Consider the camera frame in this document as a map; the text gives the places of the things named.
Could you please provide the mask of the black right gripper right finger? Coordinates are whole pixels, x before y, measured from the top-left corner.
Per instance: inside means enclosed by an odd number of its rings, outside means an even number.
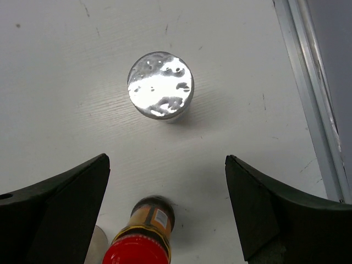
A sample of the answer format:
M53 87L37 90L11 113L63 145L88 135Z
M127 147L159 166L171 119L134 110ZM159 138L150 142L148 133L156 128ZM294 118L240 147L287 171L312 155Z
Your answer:
M248 263L351 263L351 205L310 195L229 155L225 176Z

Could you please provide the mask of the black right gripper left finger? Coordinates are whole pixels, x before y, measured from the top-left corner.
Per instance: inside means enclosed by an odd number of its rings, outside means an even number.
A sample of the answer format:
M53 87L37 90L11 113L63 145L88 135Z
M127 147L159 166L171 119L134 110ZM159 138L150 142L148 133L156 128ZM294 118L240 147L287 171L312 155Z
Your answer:
M100 154L1 195L1 263L84 263L110 174Z

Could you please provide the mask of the white powder jar silver lid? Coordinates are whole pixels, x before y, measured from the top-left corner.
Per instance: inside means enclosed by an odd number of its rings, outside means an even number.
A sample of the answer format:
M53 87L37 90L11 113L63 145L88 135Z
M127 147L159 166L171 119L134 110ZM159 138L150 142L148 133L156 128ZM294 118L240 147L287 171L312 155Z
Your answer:
M84 264L101 264L107 249L107 236L99 226L95 225Z

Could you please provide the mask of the blue label salt jar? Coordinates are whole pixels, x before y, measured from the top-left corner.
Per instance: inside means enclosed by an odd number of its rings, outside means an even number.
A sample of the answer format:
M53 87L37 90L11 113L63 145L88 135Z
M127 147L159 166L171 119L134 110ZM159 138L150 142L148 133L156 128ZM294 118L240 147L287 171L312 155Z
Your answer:
M127 89L130 101L143 116L173 123L189 109L195 81L181 58L156 51L133 64L127 77Z

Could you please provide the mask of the red lid sauce jar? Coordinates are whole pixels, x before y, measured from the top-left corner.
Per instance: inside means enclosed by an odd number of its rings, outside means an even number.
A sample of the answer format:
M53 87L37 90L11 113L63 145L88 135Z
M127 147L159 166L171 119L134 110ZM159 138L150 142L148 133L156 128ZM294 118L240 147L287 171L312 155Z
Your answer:
M132 209L130 219L106 251L103 264L170 264L175 214L163 196L148 196Z

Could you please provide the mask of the aluminium table rail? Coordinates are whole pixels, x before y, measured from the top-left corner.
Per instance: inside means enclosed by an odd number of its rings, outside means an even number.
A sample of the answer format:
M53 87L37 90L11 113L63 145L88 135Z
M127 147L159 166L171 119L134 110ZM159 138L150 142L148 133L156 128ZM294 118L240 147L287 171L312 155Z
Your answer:
M273 1L322 180L330 200L351 203L351 187L318 39L307 1Z

